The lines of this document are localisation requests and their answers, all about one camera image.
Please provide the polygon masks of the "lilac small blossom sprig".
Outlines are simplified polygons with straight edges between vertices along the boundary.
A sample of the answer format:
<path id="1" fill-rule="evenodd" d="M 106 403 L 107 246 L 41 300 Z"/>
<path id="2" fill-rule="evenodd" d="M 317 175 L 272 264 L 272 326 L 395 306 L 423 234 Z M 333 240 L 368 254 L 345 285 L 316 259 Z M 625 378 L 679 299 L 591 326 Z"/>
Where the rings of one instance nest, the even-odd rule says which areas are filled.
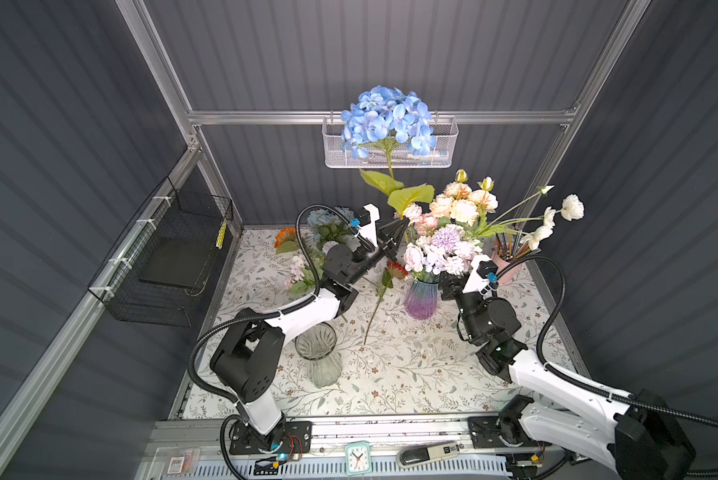
<path id="1" fill-rule="evenodd" d="M 417 232 L 404 249 L 402 265 L 417 280 L 431 283 L 444 275 L 468 274 L 471 262 L 483 249 L 482 240 L 468 235 L 464 227 L 450 223 L 425 234 Z"/>

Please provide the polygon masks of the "pale pink peony flower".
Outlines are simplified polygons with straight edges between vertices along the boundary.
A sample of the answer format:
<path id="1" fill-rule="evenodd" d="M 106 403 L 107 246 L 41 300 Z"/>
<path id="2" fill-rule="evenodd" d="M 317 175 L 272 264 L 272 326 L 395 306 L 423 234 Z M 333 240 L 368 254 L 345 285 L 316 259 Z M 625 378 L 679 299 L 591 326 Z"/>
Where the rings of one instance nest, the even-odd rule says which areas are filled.
<path id="1" fill-rule="evenodd" d="M 467 172 L 460 169 L 455 174 L 455 180 L 429 204 L 429 213 L 437 219 L 448 218 L 471 226 L 479 217 L 479 207 L 472 199 L 473 193 L 468 185 Z"/>

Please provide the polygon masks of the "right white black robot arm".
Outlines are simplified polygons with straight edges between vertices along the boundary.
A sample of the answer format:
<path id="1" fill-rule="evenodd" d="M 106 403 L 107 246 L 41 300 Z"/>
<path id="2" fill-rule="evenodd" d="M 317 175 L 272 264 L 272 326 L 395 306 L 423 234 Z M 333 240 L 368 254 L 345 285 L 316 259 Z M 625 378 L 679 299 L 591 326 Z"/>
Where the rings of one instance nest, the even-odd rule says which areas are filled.
<path id="1" fill-rule="evenodd" d="M 696 451 L 678 421 L 632 405 L 632 395 L 550 365 L 516 340 L 512 305 L 487 291 L 488 282 L 445 275 L 439 286 L 455 301 L 462 340 L 476 346 L 484 370 L 542 395 L 517 395 L 499 412 L 492 431 L 509 447 L 545 442 L 581 454 L 622 479 L 683 479 Z"/>

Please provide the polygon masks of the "pink rose stem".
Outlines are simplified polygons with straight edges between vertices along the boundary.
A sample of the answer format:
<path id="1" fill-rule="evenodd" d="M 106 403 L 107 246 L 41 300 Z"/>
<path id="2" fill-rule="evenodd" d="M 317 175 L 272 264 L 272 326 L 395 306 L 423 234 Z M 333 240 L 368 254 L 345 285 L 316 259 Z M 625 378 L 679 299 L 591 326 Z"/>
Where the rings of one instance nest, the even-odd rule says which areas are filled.
<path id="1" fill-rule="evenodd" d="M 431 236 L 439 226 L 440 216 L 428 212 L 417 203 L 411 203 L 402 212 L 402 217 L 409 221 L 408 230 L 413 239 Z"/>

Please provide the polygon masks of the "cream peach rose stem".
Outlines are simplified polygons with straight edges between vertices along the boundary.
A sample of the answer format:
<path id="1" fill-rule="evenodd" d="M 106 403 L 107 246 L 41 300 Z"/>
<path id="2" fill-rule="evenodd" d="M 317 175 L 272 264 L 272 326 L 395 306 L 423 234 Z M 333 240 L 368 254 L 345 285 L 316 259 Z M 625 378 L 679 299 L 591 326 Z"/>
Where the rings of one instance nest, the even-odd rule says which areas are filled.
<path id="1" fill-rule="evenodd" d="M 479 188 L 473 190 L 467 199 L 474 203 L 480 211 L 494 213 L 499 206 L 497 197 L 492 193 L 495 187 L 494 180 L 487 176 L 478 183 L 478 186 Z"/>

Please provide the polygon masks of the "blue hydrangea flower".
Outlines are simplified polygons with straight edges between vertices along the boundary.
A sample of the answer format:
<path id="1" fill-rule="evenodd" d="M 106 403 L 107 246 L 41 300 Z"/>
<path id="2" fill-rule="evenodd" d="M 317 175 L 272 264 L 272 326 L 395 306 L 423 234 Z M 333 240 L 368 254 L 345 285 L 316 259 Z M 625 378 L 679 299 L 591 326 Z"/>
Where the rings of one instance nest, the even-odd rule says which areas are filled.
<path id="1" fill-rule="evenodd" d="M 366 184 L 391 197 L 404 188 L 394 175 L 393 154 L 401 148 L 414 158 L 434 153 L 437 139 L 428 105 L 415 92 L 378 85 L 358 96 L 341 112 L 342 146 L 355 159 L 367 159 L 372 149 L 381 153 L 387 171 L 360 172 Z"/>

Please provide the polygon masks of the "white poppy flower stem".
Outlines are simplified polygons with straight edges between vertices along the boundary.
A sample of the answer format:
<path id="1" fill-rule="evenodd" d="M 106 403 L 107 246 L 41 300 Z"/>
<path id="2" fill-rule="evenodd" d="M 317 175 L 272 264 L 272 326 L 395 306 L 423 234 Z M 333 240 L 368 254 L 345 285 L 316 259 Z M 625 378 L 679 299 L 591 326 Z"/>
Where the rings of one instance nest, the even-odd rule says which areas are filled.
<path id="1" fill-rule="evenodd" d="M 533 216 L 531 213 L 518 213 L 518 210 L 521 210 L 533 201 L 538 200 L 540 197 L 547 196 L 553 188 L 553 185 L 539 187 L 535 193 L 510 207 L 496 219 L 489 221 L 484 227 L 483 232 L 487 236 L 495 236 L 499 233 L 520 232 L 533 234 L 541 244 L 553 235 L 558 217 L 561 217 L 567 222 L 582 220 L 585 216 L 585 205 L 577 194 L 567 195 L 562 200 L 559 208 L 548 206 L 540 215 Z"/>

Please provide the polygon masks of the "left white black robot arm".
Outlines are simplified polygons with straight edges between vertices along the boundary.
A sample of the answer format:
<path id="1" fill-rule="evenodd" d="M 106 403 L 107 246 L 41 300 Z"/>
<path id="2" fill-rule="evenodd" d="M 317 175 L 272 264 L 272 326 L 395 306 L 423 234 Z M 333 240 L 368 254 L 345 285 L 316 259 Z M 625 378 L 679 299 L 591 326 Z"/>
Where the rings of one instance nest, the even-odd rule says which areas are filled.
<path id="1" fill-rule="evenodd" d="M 328 251 L 313 293 L 270 312 L 246 309 L 222 328 L 209 368 L 230 389 L 237 411 L 257 435 L 277 436 L 283 428 L 283 413 L 269 388 L 284 346 L 347 312 L 358 295 L 354 283 L 381 261 L 396 258 L 408 226 L 407 219 L 361 226 L 356 251 L 343 244 Z"/>

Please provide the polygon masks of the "blue purple glass vase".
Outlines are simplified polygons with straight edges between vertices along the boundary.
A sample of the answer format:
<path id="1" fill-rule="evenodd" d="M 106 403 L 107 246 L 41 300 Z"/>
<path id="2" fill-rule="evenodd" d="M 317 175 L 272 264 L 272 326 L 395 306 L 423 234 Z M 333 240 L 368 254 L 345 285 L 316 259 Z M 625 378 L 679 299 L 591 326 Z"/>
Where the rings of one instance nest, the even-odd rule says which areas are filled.
<path id="1" fill-rule="evenodd" d="M 438 306 L 438 280 L 415 279 L 404 299 L 407 314 L 416 320 L 431 318 Z"/>

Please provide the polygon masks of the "light blue flower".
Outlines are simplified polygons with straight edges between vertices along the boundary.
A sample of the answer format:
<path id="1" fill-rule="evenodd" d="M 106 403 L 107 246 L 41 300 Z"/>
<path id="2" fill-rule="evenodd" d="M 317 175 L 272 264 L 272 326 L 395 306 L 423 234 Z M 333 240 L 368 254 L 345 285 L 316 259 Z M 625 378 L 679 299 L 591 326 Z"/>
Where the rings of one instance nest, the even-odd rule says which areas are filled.
<path id="1" fill-rule="evenodd" d="M 314 242 L 319 247 L 328 242 L 342 243 L 346 237 L 353 234 L 337 214 L 324 208 L 310 211 L 307 225 L 312 232 Z"/>

